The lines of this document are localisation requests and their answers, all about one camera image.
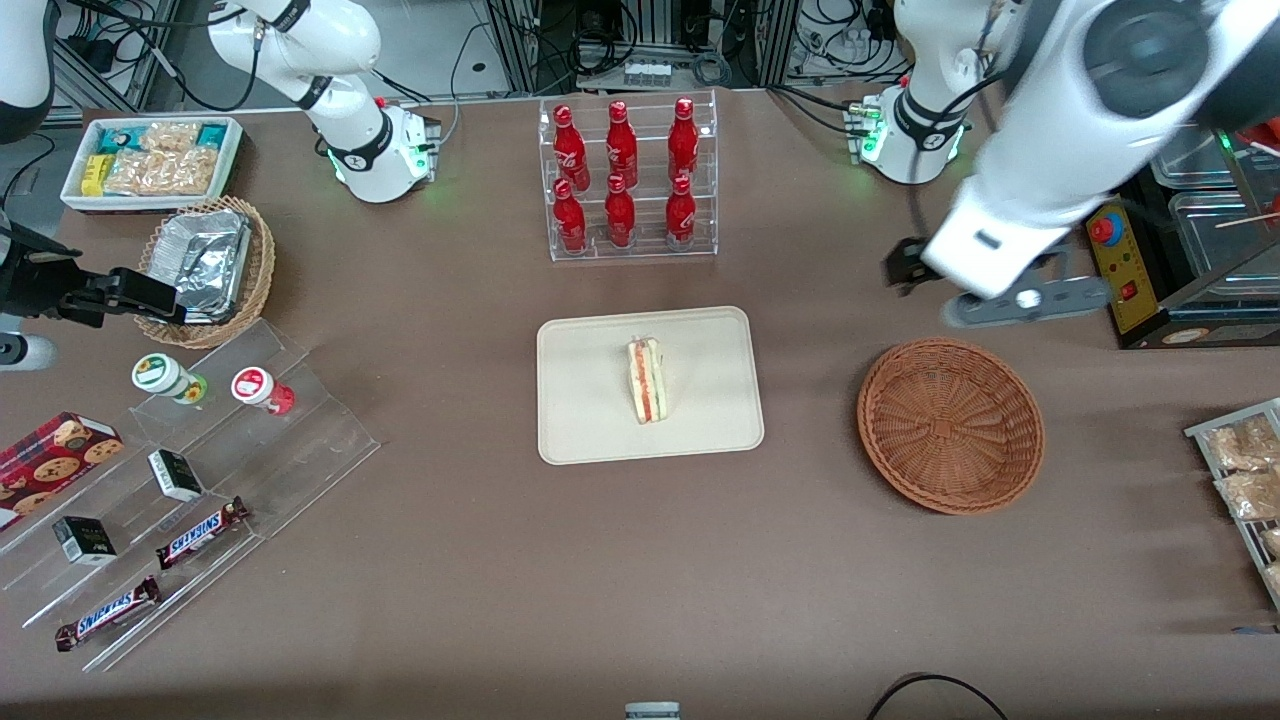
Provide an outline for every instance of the sandwich slice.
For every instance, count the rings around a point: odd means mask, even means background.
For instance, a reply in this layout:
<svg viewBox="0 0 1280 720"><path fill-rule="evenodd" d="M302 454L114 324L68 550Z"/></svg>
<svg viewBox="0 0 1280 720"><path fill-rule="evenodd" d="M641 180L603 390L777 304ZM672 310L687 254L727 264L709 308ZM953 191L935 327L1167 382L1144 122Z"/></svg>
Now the sandwich slice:
<svg viewBox="0 0 1280 720"><path fill-rule="evenodd" d="M662 351L658 341L644 337L627 345L631 359L631 396L640 424L667 419L667 388L662 380Z"/></svg>

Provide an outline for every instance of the white tray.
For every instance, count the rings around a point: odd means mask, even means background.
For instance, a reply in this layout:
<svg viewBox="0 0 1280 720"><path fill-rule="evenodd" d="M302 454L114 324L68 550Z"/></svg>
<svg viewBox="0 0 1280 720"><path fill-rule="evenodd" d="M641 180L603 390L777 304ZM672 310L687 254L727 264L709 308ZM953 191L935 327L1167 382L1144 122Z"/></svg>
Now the white tray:
<svg viewBox="0 0 1280 720"><path fill-rule="evenodd" d="M123 127L146 126L154 122L173 123L200 123L227 126L227 135L223 136L223 145L218 150L218 163L214 165L214 177L209 181L209 190L204 195L154 195L154 196L128 196L104 195L93 197L81 195L81 179L84 177L84 164L90 155L97 151L97 145L102 140L102 133L109 129ZM232 167L236 163L236 150L239 147L243 135L241 124L227 115L147 115L138 118L111 118L106 120L92 120L84 128L81 137L79 149L76 151L76 160L67 170L67 179L63 182L63 202L81 213L157 213L189 208L197 202L215 200L223 195L227 181L230 178Z"/></svg>
<svg viewBox="0 0 1280 720"><path fill-rule="evenodd" d="M636 420L627 343L662 345L669 414ZM764 439L746 314L701 307L552 320L538 331L538 451L552 465L735 452Z"/></svg>

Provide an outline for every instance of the table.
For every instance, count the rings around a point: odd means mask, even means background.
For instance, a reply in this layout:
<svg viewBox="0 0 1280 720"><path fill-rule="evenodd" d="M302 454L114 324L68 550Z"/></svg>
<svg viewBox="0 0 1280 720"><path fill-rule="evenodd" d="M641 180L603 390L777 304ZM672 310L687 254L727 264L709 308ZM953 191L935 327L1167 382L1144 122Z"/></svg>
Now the table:
<svg viewBox="0 0 1280 720"><path fill-rule="evenodd" d="M385 446L110 673L0 605L0 716L585 720L672 698L690 720L860 717L911 671L1012 717L1280 708L1280 642L1228 634L1275 616L1180 432L1277 395L1274 352L1120 352L1102 314L964 333L1027 380L1047 456L1009 510L924 511L851 409L883 350L956 334L955 291L883 286L906 195L838 135L764 92L718 97L719 258L621 268L548 260L536 102L466 105L439 181L381 206L334 181L302 114L241 115L234 187L278 242L266 316ZM922 191L933 224L972 138ZM68 211L59 240L132 266L155 223ZM712 305L751 322L759 448L539 459L544 322ZM132 323L33 323L63 357L0 374L0 437L140 401L127 369L157 346Z"/></svg>

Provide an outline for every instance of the emergency stop button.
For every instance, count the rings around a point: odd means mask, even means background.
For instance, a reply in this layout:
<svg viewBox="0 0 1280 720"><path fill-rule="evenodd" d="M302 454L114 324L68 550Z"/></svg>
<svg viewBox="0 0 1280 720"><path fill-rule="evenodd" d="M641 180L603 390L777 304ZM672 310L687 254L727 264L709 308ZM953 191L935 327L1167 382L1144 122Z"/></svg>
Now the emergency stop button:
<svg viewBox="0 0 1280 720"><path fill-rule="evenodd" d="M1115 213L1107 213L1089 223L1089 240L1103 247L1115 247L1121 237L1124 237L1124 222Z"/></svg>

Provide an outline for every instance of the brown woven basket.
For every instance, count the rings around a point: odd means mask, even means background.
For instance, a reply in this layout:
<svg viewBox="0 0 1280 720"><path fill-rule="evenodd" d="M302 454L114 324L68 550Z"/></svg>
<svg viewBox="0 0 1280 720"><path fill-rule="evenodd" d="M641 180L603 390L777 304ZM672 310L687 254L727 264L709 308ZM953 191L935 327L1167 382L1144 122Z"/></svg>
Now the brown woven basket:
<svg viewBox="0 0 1280 720"><path fill-rule="evenodd" d="M858 393L858 434L890 484L950 515L1010 505L1044 456L1044 424L1023 380L986 350L941 337L876 361Z"/></svg>
<svg viewBox="0 0 1280 720"><path fill-rule="evenodd" d="M244 278L241 281L239 297L237 297L239 309L228 323L221 325L166 325L134 318L134 322L142 328L142 333L154 341L178 345L188 350L207 350L244 332L262 314L266 296L271 291L271 272L275 270L275 241L271 238L271 228L266 227L262 215L259 215L252 205L238 197L223 196L218 200L183 208L177 214L211 213L214 210L238 210L253 224L248 241L248 258L244 260ZM159 236L160 228L157 227L151 233L151 242L142 251L142 260L138 261L140 272L147 272L151 265L151 252L156 247Z"/></svg>

